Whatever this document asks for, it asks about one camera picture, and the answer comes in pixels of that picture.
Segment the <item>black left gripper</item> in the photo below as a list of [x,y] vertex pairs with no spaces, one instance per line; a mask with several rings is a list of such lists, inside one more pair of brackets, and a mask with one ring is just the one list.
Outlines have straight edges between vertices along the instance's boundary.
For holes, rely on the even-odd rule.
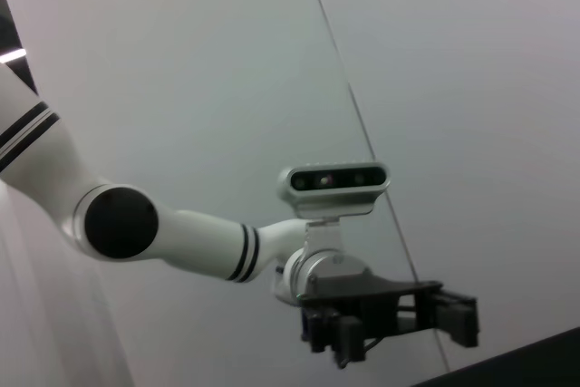
[[[431,328],[430,299],[441,289],[438,281],[400,282],[374,274],[309,278],[297,297],[301,339],[312,353],[330,348],[340,368],[363,362],[382,339]],[[449,289],[441,297],[436,328],[462,347],[478,347],[477,298]]]

